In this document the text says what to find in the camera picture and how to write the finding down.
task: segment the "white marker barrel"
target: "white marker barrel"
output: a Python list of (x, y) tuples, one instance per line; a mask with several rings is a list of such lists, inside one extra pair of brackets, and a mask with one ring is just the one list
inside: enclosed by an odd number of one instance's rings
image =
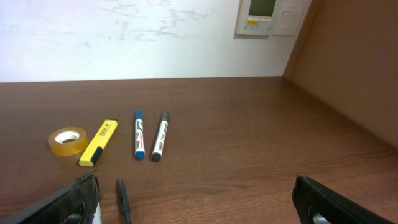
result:
[(152, 161), (159, 162), (162, 158), (164, 141), (166, 139), (167, 126), (169, 125), (169, 112), (165, 112), (160, 122), (159, 132), (155, 142), (154, 151), (152, 152)]

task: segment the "wall stain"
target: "wall stain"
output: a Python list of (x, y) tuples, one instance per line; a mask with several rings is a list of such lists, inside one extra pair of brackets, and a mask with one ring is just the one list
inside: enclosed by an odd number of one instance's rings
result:
[(136, 41), (142, 41), (141, 38), (144, 36), (144, 34), (140, 34), (140, 35), (135, 35), (134, 36), (134, 40)]
[[(194, 37), (193, 35), (181, 36), (181, 35), (173, 33), (173, 32), (165, 32), (165, 31), (162, 31), (162, 30), (134, 30), (133, 32), (154, 34), (156, 37), (171, 36), (173, 38), (180, 39), (180, 40), (185, 40), (187, 38)], [(138, 41), (143, 41), (143, 42), (156, 41), (156, 39), (142, 39), (145, 36), (146, 35), (144, 35), (144, 34), (140, 34), (139, 36), (137, 36), (139, 38), (135, 38), (135, 39), (138, 40)]]
[(189, 19), (193, 19), (193, 20), (199, 20), (201, 18), (206, 18), (207, 14), (199, 14), (197, 12), (195, 12), (194, 10), (181, 10), (181, 11), (177, 11), (179, 16), (183, 16), (183, 17), (188, 17)]
[(136, 6), (136, 5), (138, 5), (138, 4), (119, 5), (119, 6), (113, 7), (112, 10), (116, 11), (118, 9), (125, 9), (125, 8), (133, 7), (133, 6)]
[(170, 6), (171, 2), (170, 2), (170, 0), (159, 0), (159, 5), (160, 6)]
[(113, 13), (113, 14), (118, 14), (118, 15), (121, 15), (121, 16), (127, 16), (127, 17), (133, 17), (133, 18), (141, 18), (141, 19), (147, 19), (148, 18), (147, 16), (136, 16), (136, 15), (131, 15), (131, 14), (123, 13), (123, 12), (116, 12), (116, 11), (114, 11), (112, 9), (101, 8), (101, 10), (104, 10), (106, 12), (110, 12), (110, 13)]
[(122, 28), (121, 28), (119, 40), (125, 40), (126, 39), (125, 34), (126, 34), (126, 31), (129, 28), (129, 25), (130, 25), (129, 22), (126, 22), (126, 21), (122, 22), (122, 25), (121, 25)]
[(86, 48), (86, 49), (88, 49), (88, 50), (91, 49), (91, 45), (90, 45), (90, 43), (89, 43), (88, 41), (86, 41), (86, 42), (84, 42), (84, 43), (82, 43), (82, 44), (83, 44), (84, 48)]
[(171, 15), (172, 15), (172, 26), (173, 27), (176, 27), (177, 26), (177, 22), (176, 22), (176, 20), (177, 20), (177, 13), (175, 12), (175, 10), (174, 9), (170, 9), (169, 10), (170, 11), (170, 13), (171, 13)]

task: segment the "wood grain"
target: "wood grain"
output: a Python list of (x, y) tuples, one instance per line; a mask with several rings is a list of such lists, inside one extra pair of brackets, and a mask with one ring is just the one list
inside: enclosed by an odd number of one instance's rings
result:
[[(398, 154), (282, 77), (0, 84), (0, 217), (93, 170), (59, 157), (48, 136), (77, 126), (89, 139), (119, 126), (95, 166), (104, 223), (123, 223), (116, 179), (135, 223), (299, 223), (291, 201), (309, 175), (398, 222)], [(133, 159), (133, 112), (148, 154), (170, 111), (162, 160)]]

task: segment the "thermostat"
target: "thermostat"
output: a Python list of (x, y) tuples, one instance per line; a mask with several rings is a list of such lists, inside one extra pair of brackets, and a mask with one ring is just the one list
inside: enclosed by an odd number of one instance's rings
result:
[(294, 35), (303, 0), (242, 0), (237, 34)]

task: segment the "marker label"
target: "marker label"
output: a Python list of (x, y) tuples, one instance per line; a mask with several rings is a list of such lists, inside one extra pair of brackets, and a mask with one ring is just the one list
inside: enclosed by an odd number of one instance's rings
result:
[(103, 127), (101, 127), (100, 131), (98, 131), (98, 135), (105, 136), (110, 128), (111, 128), (110, 124), (105, 124)]
[(136, 120), (136, 152), (144, 150), (144, 125), (141, 119)]
[(164, 140), (166, 139), (166, 132), (167, 132), (167, 121), (162, 121), (159, 128), (159, 133), (157, 133), (157, 139), (155, 142), (155, 148), (152, 153), (159, 153), (162, 154), (163, 147), (164, 147)]

